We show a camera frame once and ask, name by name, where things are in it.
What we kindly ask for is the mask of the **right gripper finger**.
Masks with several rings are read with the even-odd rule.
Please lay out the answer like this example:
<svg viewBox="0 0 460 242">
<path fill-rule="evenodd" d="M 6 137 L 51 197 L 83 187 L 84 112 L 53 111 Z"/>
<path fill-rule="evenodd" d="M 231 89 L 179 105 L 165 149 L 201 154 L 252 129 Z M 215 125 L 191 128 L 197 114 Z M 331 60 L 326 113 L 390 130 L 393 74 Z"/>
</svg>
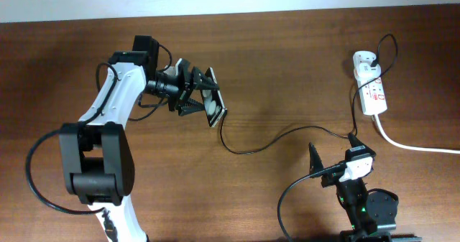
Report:
<svg viewBox="0 0 460 242">
<path fill-rule="evenodd" d="M 321 161 L 321 158 L 318 154 L 316 147 L 312 143 L 308 145 L 308 148 L 309 148 L 309 155 L 310 155 L 309 174 L 312 177 L 320 177 L 324 175 L 324 166 Z"/>
<path fill-rule="evenodd" d="M 367 146 L 362 143 L 353 133 L 348 133 L 348 140 L 351 144 L 350 151 L 366 150 Z"/>
</svg>

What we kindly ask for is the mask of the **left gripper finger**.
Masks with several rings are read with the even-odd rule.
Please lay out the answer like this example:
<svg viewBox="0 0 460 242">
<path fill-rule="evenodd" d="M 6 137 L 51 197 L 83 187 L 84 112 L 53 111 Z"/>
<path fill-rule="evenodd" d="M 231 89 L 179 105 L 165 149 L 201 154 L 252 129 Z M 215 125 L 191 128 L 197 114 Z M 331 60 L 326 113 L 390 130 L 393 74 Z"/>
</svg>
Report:
<svg viewBox="0 0 460 242">
<path fill-rule="evenodd" d="M 196 66 L 191 70 L 191 89 L 192 90 L 219 90 L 218 84 L 207 77 Z"/>
<path fill-rule="evenodd" d="M 186 116 L 204 110 L 205 106 L 192 98 L 188 98 L 186 101 L 179 102 L 178 104 L 179 116 Z"/>
</svg>

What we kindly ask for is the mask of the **black smartphone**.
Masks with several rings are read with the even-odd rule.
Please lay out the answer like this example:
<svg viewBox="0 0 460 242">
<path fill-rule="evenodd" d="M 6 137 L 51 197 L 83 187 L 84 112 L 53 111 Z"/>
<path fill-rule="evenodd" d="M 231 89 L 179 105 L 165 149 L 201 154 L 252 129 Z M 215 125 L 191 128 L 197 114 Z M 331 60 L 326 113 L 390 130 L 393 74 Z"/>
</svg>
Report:
<svg viewBox="0 0 460 242">
<path fill-rule="evenodd" d="M 208 68 L 204 73 L 207 77 L 216 81 L 216 76 L 213 71 L 213 68 Z M 222 119 L 224 114 L 227 112 L 227 108 L 224 105 L 224 100 L 219 90 L 200 90 L 201 96 L 203 99 L 203 104 L 205 106 L 206 117 L 208 120 L 208 125 L 213 128 L 217 123 Z"/>
</svg>

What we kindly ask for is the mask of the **white power strip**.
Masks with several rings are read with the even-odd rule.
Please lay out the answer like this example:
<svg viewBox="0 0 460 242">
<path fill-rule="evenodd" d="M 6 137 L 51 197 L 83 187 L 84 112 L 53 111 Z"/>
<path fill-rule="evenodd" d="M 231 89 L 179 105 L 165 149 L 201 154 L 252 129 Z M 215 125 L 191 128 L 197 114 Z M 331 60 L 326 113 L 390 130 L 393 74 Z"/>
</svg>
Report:
<svg viewBox="0 0 460 242">
<path fill-rule="evenodd" d="M 376 59 L 376 55 L 370 51 L 358 51 L 353 55 L 354 67 L 359 63 L 367 62 L 370 65 Z M 359 97 L 361 100 L 362 111 L 364 115 L 378 115 L 387 110 L 387 102 L 385 98 L 382 79 L 380 76 L 369 80 L 357 80 L 357 85 L 360 87 Z"/>
</svg>

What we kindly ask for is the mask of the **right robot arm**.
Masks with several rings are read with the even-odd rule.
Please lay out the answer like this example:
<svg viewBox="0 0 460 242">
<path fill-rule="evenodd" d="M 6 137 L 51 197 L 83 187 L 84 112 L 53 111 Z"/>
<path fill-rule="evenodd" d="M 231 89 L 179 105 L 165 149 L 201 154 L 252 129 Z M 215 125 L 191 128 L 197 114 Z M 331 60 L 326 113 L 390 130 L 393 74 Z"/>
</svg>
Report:
<svg viewBox="0 0 460 242">
<path fill-rule="evenodd" d="M 392 234 L 399 197 L 381 188 L 366 188 L 363 178 L 373 171 L 376 152 L 353 134 L 348 135 L 348 140 L 351 148 L 345 151 L 344 160 L 330 167 L 324 167 L 315 146 L 308 145 L 311 177 L 320 177 L 323 188 L 336 188 L 337 200 L 351 223 L 350 231 L 340 232 L 340 240 L 422 241 L 413 234 Z"/>
</svg>

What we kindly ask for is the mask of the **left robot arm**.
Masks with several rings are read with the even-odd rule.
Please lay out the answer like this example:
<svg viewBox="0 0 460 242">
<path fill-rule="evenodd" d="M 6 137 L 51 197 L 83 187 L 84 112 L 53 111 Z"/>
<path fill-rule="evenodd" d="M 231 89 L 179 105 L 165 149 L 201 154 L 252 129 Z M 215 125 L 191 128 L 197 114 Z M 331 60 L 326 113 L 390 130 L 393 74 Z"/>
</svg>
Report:
<svg viewBox="0 0 460 242">
<path fill-rule="evenodd" d="M 132 50 L 115 52 L 91 108 L 59 130 L 66 189 L 96 215 L 108 241 L 149 239 L 132 204 L 135 166 L 125 134 L 141 94 L 166 99 L 169 110 L 179 116 L 203 111 L 210 127 L 226 111 L 212 68 L 202 72 L 180 59 L 160 70 L 160 46 L 151 36 L 137 35 Z"/>
</svg>

